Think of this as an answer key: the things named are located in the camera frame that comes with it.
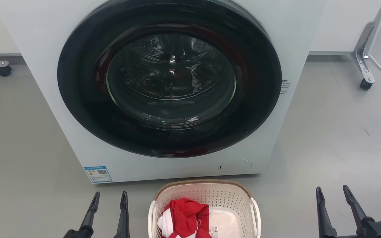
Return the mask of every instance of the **sticker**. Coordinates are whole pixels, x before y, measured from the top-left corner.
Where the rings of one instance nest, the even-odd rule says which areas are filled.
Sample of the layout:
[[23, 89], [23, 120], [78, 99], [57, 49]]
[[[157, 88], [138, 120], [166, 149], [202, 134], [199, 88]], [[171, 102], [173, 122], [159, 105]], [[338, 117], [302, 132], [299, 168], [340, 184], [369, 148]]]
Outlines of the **sticker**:
[[280, 94], [286, 94], [287, 93], [287, 89], [289, 88], [289, 86], [290, 86], [289, 80], [282, 80], [281, 81], [281, 91], [280, 91]]
[[208, 229], [208, 233], [212, 238], [218, 238], [218, 227], [210, 226], [210, 228]]
[[105, 166], [85, 167], [86, 173], [91, 178], [92, 183], [112, 182], [110, 173]]

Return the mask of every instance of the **laundry basket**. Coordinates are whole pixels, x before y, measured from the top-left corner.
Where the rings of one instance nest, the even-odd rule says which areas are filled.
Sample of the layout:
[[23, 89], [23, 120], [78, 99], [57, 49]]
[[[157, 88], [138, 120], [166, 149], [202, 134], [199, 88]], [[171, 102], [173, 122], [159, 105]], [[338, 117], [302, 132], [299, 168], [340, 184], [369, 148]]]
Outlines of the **laundry basket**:
[[251, 193], [237, 182], [217, 179], [172, 182], [161, 188], [149, 207], [149, 238], [161, 238], [157, 221], [164, 208], [184, 197], [210, 206], [209, 226], [218, 229], [218, 238], [260, 238], [260, 210]]

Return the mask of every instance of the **energy label sticker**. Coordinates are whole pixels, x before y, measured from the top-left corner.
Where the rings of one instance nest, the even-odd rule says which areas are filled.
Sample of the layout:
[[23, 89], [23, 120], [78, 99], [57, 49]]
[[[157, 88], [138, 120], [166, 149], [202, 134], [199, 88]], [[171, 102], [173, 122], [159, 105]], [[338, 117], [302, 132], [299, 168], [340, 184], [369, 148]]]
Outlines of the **energy label sticker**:
[[92, 183], [112, 182], [110, 173], [105, 166], [85, 167], [85, 170]]

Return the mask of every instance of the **floor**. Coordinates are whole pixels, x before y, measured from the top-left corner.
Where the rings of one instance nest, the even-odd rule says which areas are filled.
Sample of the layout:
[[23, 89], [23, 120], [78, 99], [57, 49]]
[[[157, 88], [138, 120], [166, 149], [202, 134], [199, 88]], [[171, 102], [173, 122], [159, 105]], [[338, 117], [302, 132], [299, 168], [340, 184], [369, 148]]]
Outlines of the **floor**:
[[[381, 220], [381, 72], [369, 65], [377, 83], [366, 92], [348, 56], [308, 57], [266, 172], [221, 177], [252, 192], [262, 237], [317, 237], [317, 186], [339, 235], [356, 230], [344, 184]], [[94, 237], [115, 235], [122, 191], [131, 238], [147, 237], [154, 194], [176, 180], [92, 185], [27, 66], [12, 68], [0, 77], [0, 238], [63, 237], [78, 229], [96, 191]]]

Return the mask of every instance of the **white cloth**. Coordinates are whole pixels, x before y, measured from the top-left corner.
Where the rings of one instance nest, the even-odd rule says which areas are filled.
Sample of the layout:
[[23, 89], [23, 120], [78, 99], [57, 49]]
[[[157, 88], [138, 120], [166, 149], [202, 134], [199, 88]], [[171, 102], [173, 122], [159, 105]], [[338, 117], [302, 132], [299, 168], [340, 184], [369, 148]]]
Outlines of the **white cloth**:
[[[174, 232], [173, 229], [173, 218], [171, 217], [171, 208], [168, 208], [163, 212], [163, 215], [158, 219], [157, 226], [161, 230], [161, 235], [165, 238], [170, 238], [170, 235]], [[195, 238], [196, 231], [192, 235], [186, 238]]]

